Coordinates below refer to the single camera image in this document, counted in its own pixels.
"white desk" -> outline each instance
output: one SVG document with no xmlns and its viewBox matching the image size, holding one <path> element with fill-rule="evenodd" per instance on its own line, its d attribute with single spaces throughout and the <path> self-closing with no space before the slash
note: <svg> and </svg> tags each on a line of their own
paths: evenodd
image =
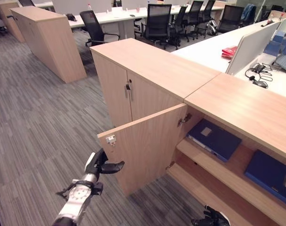
<svg viewBox="0 0 286 226">
<path fill-rule="evenodd" d="M 260 64 L 265 63 L 268 65 L 271 65 L 275 59 L 276 59 L 275 56 L 268 55 L 266 53 L 262 53 L 260 56 L 258 56 L 256 59 L 254 59 L 250 64 L 248 64 L 246 67 L 244 67 L 242 70 L 240 70 L 234 76 L 252 84 L 252 82 L 249 81 L 248 77 L 245 76 L 245 72 L 251 66 L 251 64 L 254 65 L 256 63 L 260 63 Z M 268 86 L 269 86 L 268 90 L 286 97 L 286 71 L 283 69 L 277 69 L 277 70 L 273 70 L 272 72 L 269 71 L 269 73 L 272 74 L 273 81 L 263 80 L 268 84 Z M 258 74 L 255 74 L 253 72 L 248 72 L 248 76 L 251 76 L 251 75 L 254 75 L 256 79 L 259 79 Z"/>
<path fill-rule="evenodd" d="M 222 49 L 237 46 L 243 35 L 260 29 L 261 25 L 265 23 L 266 21 L 262 21 L 231 32 L 220 34 L 176 50 L 172 52 L 172 54 L 225 73 L 230 60 L 222 57 Z"/>
<path fill-rule="evenodd" d="M 50 8 L 50 7 L 53 7 L 53 2 L 52 1 L 46 1 L 43 3 L 34 4 L 34 5 L 35 5 L 35 7 L 38 7 L 38 8 Z"/>
<path fill-rule="evenodd" d="M 187 7 L 186 12 L 189 12 L 190 5 Z M 223 7 L 213 7 L 212 11 L 222 11 Z M 172 6 L 171 14 L 178 14 L 180 11 L 179 6 Z M 147 17 L 147 8 L 140 8 L 140 11 L 137 12 L 135 9 L 128 11 L 112 11 L 109 13 L 96 13 L 97 20 L 100 24 L 109 24 L 109 23 L 118 23 L 119 33 L 121 39 L 126 38 L 134 38 L 134 20 L 138 18 L 146 18 Z M 76 22 L 69 21 L 71 28 L 83 27 L 84 23 L 79 15 L 75 16 Z"/>
</svg>

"red book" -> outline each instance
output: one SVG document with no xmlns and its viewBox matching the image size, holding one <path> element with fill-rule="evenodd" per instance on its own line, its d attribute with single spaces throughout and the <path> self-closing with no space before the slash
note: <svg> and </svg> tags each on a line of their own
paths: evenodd
<svg viewBox="0 0 286 226">
<path fill-rule="evenodd" d="M 228 59 L 232 59 L 232 57 L 235 55 L 236 50 L 237 50 L 237 46 L 224 48 L 222 50 L 222 57 L 226 57 Z"/>
</svg>

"cabinet shelf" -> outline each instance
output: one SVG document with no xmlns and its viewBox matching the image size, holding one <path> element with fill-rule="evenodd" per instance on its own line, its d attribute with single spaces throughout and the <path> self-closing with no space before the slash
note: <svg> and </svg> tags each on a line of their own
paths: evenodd
<svg viewBox="0 0 286 226">
<path fill-rule="evenodd" d="M 244 175 L 253 150 L 240 145 L 230 160 L 223 163 L 188 138 L 183 139 L 176 148 L 265 215 L 286 226 L 286 205 Z"/>
<path fill-rule="evenodd" d="M 232 226 L 277 226 L 270 218 L 182 153 L 167 173 L 200 203 L 222 211 Z"/>
</svg>

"blue binder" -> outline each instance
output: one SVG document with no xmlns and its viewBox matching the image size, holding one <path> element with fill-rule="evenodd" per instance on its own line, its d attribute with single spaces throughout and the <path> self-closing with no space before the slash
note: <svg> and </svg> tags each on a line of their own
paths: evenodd
<svg viewBox="0 0 286 226">
<path fill-rule="evenodd" d="M 245 175 L 286 203 L 286 165 L 257 150 Z"/>
<path fill-rule="evenodd" d="M 276 57 L 278 56 L 280 49 L 281 49 L 281 42 L 270 41 L 263 52 Z"/>
<path fill-rule="evenodd" d="M 224 162 L 230 159 L 241 143 L 240 138 L 205 119 L 193 127 L 187 137 Z"/>
</svg>

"cabinet top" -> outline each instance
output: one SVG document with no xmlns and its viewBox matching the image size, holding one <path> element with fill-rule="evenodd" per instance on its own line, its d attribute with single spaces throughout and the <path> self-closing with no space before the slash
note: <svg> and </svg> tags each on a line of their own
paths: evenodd
<svg viewBox="0 0 286 226">
<path fill-rule="evenodd" d="M 59 18 L 67 18 L 65 15 L 54 13 L 34 6 L 11 8 L 10 10 L 35 22 L 59 19 Z"/>
<path fill-rule="evenodd" d="M 286 97 L 222 73 L 185 103 L 286 158 Z"/>
<path fill-rule="evenodd" d="M 180 100 L 221 73 L 135 39 L 94 46 L 91 50 L 93 55 L 106 57 Z"/>
<path fill-rule="evenodd" d="M 0 0 L 0 5 L 17 3 L 16 0 Z"/>
</svg>

